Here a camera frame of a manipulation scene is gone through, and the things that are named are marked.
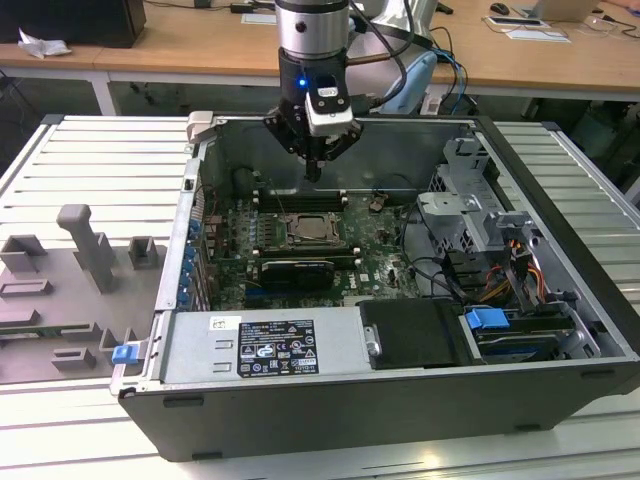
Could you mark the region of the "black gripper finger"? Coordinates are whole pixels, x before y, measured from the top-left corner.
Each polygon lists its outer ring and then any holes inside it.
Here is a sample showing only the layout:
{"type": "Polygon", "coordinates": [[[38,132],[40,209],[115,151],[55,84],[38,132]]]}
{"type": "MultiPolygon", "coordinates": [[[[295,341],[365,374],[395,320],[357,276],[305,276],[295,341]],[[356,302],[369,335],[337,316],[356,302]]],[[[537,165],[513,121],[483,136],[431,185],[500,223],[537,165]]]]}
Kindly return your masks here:
{"type": "Polygon", "coordinates": [[[309,132],[306,115],[303,112],[294,112],[289,116],[282,112],[271,112],[263,119],[263,123],[288,153],[303,159],[304,178],[314,182],[314,140],[309,132]]]}
{"type": "Polygon", "coordinates": [[[361,135],[361,126],[351,126],[345,133],[336,137],[334,140],[331,140],[329,137],[320,138],[314,150],[314,181],[319,181],[322,169],[328,162],[336,160],[351,148],[360,139],[361,135]]]}

